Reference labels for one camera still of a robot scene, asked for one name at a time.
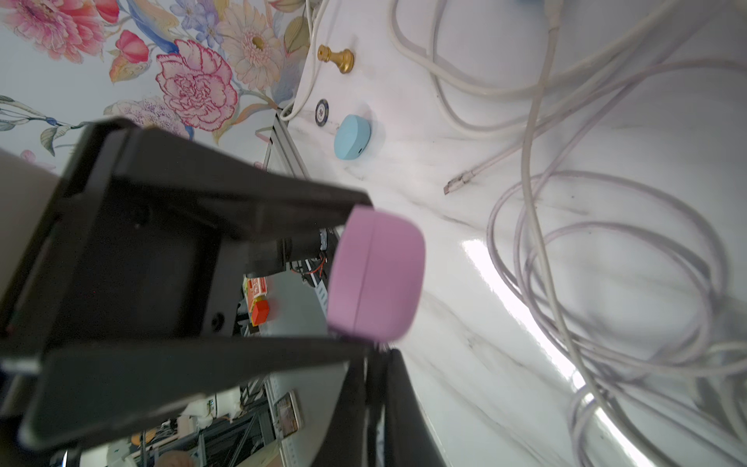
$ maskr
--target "gold knob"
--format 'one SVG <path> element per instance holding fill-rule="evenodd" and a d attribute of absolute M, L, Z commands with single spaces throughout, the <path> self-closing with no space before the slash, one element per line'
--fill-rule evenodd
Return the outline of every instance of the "gold knob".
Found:
<path fill-rule="evenodd" d="M 317 57 L 321 61 L 331 61 L 340 69 L 340 73 L 349 73 L 353 69 L 353 63 L 356 61 L 355 56 L 350 49 L 342 52 L 333 52 L 327 46 L 319 46 Z"/>

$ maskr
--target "wallpaper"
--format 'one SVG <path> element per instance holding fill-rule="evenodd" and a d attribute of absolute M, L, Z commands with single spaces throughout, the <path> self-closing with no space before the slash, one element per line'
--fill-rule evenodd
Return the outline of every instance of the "wallpaper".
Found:
<path fill-rule="evenodd" d="M 264 159 L 309 51 L 303 0 L 0 0 L 0 146 L 60 173 L 121 115 Z"/>

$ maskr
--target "blue earbud case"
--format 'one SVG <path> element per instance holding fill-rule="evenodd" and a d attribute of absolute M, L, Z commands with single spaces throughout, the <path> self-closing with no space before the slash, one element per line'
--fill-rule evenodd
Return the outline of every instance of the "blue earbud case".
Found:
<path fill-rule="evenodd" d="M 348 115 L 335 136 L 335 155 L 349 161 L 358 157 L 371 138 L 371 125 L 363 117 Z"/>

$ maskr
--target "black coin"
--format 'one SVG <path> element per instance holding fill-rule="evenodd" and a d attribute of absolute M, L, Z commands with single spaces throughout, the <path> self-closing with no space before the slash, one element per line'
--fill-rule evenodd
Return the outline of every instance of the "black coin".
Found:
<path fill-rule="evenodd" d="M 327 103 L 326 99 L 322 99 L 317 104 L 317 111 L 314 113 L 317 125 L 324 126 L 327 117 L 329 117 L 329 103 Z"/>

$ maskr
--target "pink flower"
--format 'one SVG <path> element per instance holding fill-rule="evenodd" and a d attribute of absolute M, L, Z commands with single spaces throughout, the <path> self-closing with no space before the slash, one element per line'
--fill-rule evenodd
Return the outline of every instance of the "pink flower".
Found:
<path fill-rule="evenodd" d="M 114 46 L 122 51 L 122 55 L 131 64 L 148 61 L 148 55 L 150 55 L 148 46 L 145 45 L 142 39 L 130 31 L 122 31 L 122 35 Z"/>
<path fill-rule="evenodd" d="M 27 162 L 31 162 L 33 165 L 46 170 L 52 170 L 55 168 L 54 164 L 50 164 L 44 161 L 37 161 L 37 155 L 32 151 L 29 151 L 28 149 L 24 149 L 21 151 L 21 157 L 24 158 Z"/>
<path fill-rule="evenodd" d="M 101 53 L 104 29 L 91 0 L 0 0 L 0 7 L 13 10 L 3 18 L 8 28 L 53 60 L 80 64 L 81 52 Z"/>
<path fill-rule="evenodd" d="M 185 125 L 212 132 L 231 118 L 238 94 L 231 86 L 231 67 L 217 52 L 190 40 L 177 40 L 178 54 L 159 55 L 155 77 L 164 102 Z"/>
<path fill-rule="evenodd" d="M 120 6 L 117 0 L 93 0 L 96 9 L 106 22 L 115 23 L 120 18 Z"/>
<path fill-rule="evenodd" d="M 160 97 L 146 97 L 141 101 L 117 101 L 104 109 L 104 115 L 121 115 L 143 128 L 156 127 L 189 139 L 184 124 Z"/>

